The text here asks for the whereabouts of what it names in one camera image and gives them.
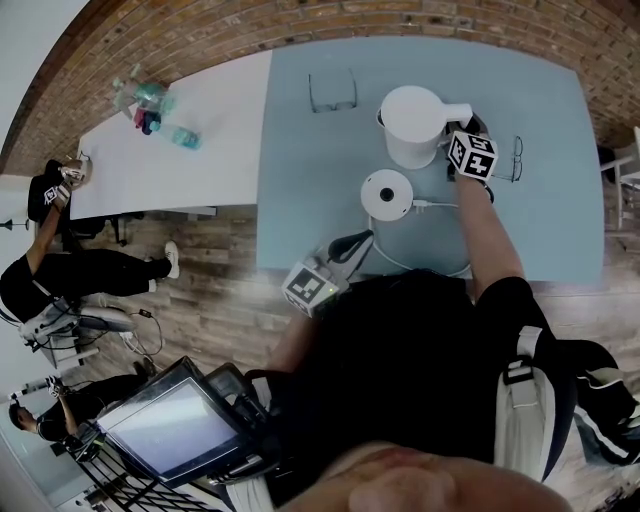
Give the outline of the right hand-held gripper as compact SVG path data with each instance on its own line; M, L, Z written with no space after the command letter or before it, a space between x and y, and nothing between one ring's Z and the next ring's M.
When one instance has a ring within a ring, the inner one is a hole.
M451 134L447 158L454 170L468 178L488 181L495 170L499 153L497 143L489 138L486 123L473 114L467 124L467 132L459 131L457 121L446 124L445 133Z

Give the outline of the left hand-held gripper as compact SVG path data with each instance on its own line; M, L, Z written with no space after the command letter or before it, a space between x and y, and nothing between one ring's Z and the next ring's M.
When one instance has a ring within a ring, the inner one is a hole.
M285 299L313 318L348 289L348 280L361 266L373 242L373 231L367 229L332 241L327 249L328 259L311 255L296 263L281 286Z

